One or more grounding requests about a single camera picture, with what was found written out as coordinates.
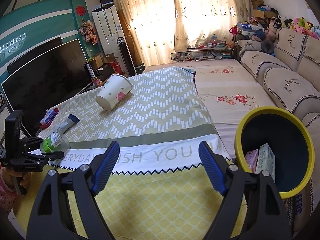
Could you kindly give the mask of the person left hand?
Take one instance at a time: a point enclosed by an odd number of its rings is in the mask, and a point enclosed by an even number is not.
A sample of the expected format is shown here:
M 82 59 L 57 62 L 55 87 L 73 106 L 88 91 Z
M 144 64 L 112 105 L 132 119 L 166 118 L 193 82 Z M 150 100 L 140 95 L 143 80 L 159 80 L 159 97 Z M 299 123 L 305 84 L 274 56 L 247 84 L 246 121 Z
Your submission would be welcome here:
M 30 184 L 29 172 L 16 172 L 9 167 L 1 167 L 1 193 L 16 192 L 26 195 Z

